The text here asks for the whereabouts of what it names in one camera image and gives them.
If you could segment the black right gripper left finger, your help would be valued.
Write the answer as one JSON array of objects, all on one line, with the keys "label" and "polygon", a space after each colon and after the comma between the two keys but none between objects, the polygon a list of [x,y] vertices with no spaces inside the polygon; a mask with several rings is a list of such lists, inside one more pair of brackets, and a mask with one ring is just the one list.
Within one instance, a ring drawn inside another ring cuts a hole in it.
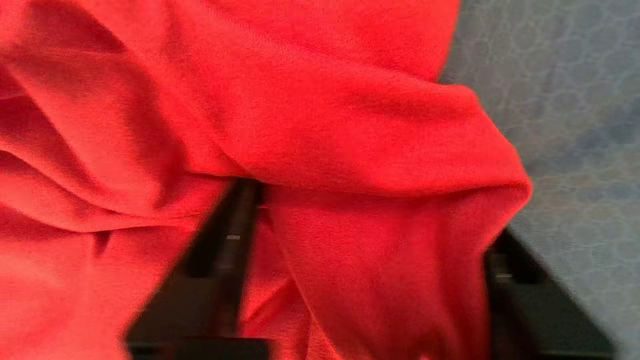
[{"label": "black right gripper left finger", "polygon": [[133,360],[268,360],[269,341],[239,334],[262,200],[235,180],[126,335]]}]

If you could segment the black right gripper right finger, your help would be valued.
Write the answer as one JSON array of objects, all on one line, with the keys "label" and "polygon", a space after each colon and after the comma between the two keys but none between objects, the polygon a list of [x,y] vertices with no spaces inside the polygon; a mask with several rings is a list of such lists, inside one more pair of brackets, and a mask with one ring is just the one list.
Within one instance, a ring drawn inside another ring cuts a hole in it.
[{"label": "black right gripper right finger", "polygon": [[484,256],[493,360],[614,360],[616,349],[508,229]]}]

